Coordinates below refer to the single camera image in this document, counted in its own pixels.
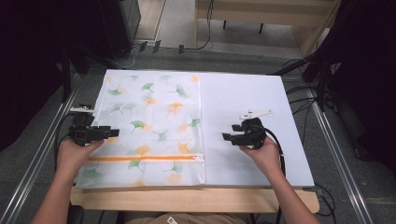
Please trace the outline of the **white board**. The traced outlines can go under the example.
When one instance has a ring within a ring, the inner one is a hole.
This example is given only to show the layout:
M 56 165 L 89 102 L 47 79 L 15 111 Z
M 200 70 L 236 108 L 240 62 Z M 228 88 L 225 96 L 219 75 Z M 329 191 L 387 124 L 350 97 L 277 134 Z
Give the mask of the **white board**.
M 177 72 L 201 77 L 201 131 L 205 150 L 207 186 L 265 186 L 268 181 L 237 146 L 225 141 L 232 125 L 249 110 L 267 110 L 260 116 L 278 139 L 286 161 L 286 177 L 294 187 L 311 187 L 313 177 L 291 114 L 280 77 L 220 73 Z

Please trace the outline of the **aluminium rail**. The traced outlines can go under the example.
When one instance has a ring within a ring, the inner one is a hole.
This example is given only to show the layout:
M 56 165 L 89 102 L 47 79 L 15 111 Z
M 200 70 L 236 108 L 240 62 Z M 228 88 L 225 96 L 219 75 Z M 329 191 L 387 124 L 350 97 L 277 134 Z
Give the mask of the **aluminium rail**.
M 313 110 L 332 154 L 333 161 L 345 187 L 347 197 L 354 209 L 357 220 L 360 224 L 374 224 L 366 203 L 361 195 L 361 191 L 359 190 L 342 150 L 334 136 L 326 114 L 320 109 L 317 103 L 314 103 Z
M 82 79 L 71 76 L 71 93 L 56 91 L 34 116 L 17 141 L 0 152 L 0 224 L 28 224 L 54 175 L 54 138 L 72 106 Z

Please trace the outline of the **dark curtain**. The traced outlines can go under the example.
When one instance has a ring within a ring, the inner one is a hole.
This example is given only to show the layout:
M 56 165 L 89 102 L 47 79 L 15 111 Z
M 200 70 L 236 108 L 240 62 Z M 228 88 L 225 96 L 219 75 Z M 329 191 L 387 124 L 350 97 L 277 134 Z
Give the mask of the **dark curtain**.
M 58 67 L 84 0 L 0 0 L 0 152 L 63 84 Z
M 329 84 L 358 156 L 396 177 L 396 0 L 342 0 Z

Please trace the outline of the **person's left hand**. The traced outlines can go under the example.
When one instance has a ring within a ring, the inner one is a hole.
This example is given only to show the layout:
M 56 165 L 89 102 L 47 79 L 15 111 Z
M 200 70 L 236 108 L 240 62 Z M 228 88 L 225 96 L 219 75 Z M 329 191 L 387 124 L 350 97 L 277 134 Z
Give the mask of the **person's left hand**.
M 82 147 L 71 139 L 62 141 L 57 156 L 56 178 L 63 182 L 72 182 L 89 156 L 103 143 L 104 140 L 93 141 Z

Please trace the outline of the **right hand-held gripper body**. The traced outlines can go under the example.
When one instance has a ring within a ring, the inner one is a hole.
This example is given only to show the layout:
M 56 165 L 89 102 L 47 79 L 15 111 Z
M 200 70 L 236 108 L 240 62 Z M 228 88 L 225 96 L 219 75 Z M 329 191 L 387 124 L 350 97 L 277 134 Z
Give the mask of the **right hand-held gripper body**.
M 239 118 L 242 120 L 239 132 L 243 132 L 238 137 L 236 144 L 238 146 L 252 146 L 258 149 L 263 145 L 263 140 L 267 136 L 266 128 L 262 125 L 260 116 L 269 115 L 272 113 L 271 109 L 267 110 L 249 110 L 247 113 L 241 115 Z

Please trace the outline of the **wooden table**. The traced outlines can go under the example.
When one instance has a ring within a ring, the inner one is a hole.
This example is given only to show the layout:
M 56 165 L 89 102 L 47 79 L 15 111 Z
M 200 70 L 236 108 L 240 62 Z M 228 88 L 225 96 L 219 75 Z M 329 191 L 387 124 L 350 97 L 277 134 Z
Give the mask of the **wooden table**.
M 72 188 L 71 202 L 90 210 L 274 213 L 275 192 L 266 188 L 140 187 Z

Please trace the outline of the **black cabinet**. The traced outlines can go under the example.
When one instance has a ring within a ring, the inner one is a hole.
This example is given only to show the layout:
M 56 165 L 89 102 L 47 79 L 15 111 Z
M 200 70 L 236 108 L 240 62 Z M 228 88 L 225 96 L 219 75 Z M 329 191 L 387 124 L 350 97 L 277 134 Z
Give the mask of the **black cabinet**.
M 132 48 L 141 21 L 137 0 L 98 0 L 104 22 L 108 56 L 118 59 Z

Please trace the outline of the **black metal stand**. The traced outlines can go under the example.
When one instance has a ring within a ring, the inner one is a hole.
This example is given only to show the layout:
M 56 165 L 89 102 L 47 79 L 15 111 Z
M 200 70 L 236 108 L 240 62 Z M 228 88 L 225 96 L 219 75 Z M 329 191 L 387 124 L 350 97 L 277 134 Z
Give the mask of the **black metal stand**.
M 74 68 L 82 74 L 87 74 L 89 71 L 89 65 L 85 60 L 86 57 L 94 59 L 96 62 L 104 65 L 107 68 L 115 68 L 115 65 L 104 57 L 99 56 L 92 50 L 84 47 L 81 44 L 74 42 L 67 42 L 63 45 L 62 53 L 62 78 L 63 78 L 63 99 L 64 103 L 72 93 L 72 83 L 70 74 L 70 64 L 73 64 Z
M 331 73 L 331 61 L 324 53 L 314 52 L 302 59 L 298 59 L 291 65 L 270 73 L 270 76 L 284 76 L 305 64 L 307 67 L 302 74 L 303 81 L 305 83 L 310 83 L 316 77 L 318 78 L 318 84 L 316 86 L 316 101 L 320 110 L 324 112 L 326 82 Z

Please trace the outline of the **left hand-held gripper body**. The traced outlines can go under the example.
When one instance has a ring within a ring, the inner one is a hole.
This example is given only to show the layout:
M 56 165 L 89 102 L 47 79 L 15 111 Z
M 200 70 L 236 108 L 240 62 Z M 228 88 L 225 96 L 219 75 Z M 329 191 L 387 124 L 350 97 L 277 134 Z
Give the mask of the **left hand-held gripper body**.
M 100 139 L 100 136 L 107 132 L 100 130 L 100 126 L 92 126 L 94 120 L 92 109 L 88 106 L 71 107 L 70 112 L 73 120 L 69 127 L 69 135 L 77 145 L 84 147 L 90 142 L 104 140 Z

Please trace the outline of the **person's right hand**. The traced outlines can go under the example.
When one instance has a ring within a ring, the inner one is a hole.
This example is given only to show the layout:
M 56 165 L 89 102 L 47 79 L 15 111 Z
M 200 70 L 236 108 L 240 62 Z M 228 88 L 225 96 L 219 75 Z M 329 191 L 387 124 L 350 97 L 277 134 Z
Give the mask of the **person's right hand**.
M 252 149 L 246 146 L 241 146 L 240 149 L 253 159 L 254 163 L 268 179 L 282 175 L 278 147 L 271 138 L 266 137 L 259 149 Z

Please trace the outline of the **wooden bench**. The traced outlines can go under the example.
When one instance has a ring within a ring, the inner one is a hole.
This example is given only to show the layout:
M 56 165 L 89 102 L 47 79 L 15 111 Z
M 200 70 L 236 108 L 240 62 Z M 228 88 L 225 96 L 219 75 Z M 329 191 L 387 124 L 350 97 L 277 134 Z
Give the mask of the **wooden bench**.
M 288 25 L 303 57 L 332 26 L 341 0 L 214 0 L 212 19 Z

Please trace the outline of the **leaf print mesh zipper bag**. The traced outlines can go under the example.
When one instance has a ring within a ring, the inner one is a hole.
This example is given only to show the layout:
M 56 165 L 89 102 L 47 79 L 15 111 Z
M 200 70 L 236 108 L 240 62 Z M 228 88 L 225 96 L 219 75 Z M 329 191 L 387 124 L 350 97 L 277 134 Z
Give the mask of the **leaf print mesh zipper bag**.
M 81 189 L 197 186 L 205 183 L 201 77 L 151 71 L 106 72 L 95 126 L 119 131 L 79 170 Z

